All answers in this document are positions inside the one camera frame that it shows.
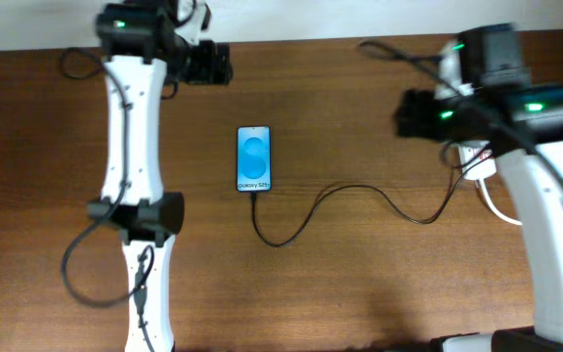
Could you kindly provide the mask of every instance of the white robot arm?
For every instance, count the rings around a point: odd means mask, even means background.
[[[438,74],[435,92],[406,93],[399,135],[491,142],[523,223],[536,313],[532,328],[443,337],[432,351],[563,351],[563,85],[532,85],[508,24],[460,33],[442,51]]]
[[[199,40],[210,16],[204,0],[128,0],[108,4],[96,21],[106,54],[108,167],[101,196],[88,206],[97,221],[66,251],[62,273],[66,287],[82,303],[109,307],[129,302],[128,352],[175,349],[169,269],[184,199],[180,193],[165,193],[162,186],[159,105],[166,85],[177,91],[178,83],[228,84],[232,79],[229,46]],[[92,229],[107,222],[122,240],[129,294],[99,302],[72,288],[66,262]]]

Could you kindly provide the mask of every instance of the wooden table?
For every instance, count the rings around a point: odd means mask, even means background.
[[[537,82],[563,82],[563,31],[524,33]],[[393,37],[418,54],[448,36]],[[394,214],[376,194],[323,204],[289,248],[262,244],[249,196],[236,191],[236,130],[273,130],[274,190],[259,201],[272,240],[297,229],[333,183],[379,187],[408,214],[441,203],[449,171],[439,146],[395,137],[402,92],[432,83],[405,64],[369,60],[358,40],[232,46],[230,87],[181,87],[162,104],[166,190],[186,197],[173,251],[171,321],[184,349],[343,350],[532,323],[519,229],[498,220],[471,183],[434,225]],[[0,53],[0,351],[120,351],[127,307],[98,311],[65,292],[59,265],[87,224],[85,202],[107,161],[104,81],[59,76],[60,51]],[[508,214],[502,182],[490,192]],[[114,232],[73,255],[74,283],[96,297],[126,289]]]

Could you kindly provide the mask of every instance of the smartphone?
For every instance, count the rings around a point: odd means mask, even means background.
[[[270,191],[271,129],[267,126],[239,128],[237,160],[239,192]]]

